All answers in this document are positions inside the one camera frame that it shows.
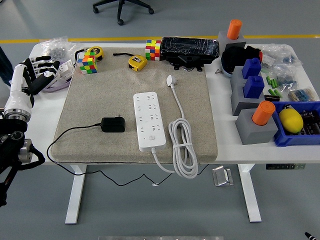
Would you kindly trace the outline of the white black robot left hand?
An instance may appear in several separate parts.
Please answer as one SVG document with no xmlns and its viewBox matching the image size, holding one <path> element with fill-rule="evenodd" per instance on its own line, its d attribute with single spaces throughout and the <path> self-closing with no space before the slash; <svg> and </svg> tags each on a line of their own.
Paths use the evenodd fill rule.
<svg viewBox="0 0 320 240">
<path fill-rule="evenodd" d="M 31 96 L 37 95 L 57 77 L 60 61 L 50 56 L 29 57 L 16 65 L 11 79 L 10 96 L 5 111 L 20 109 L 30 111 Z"/>
</svg>

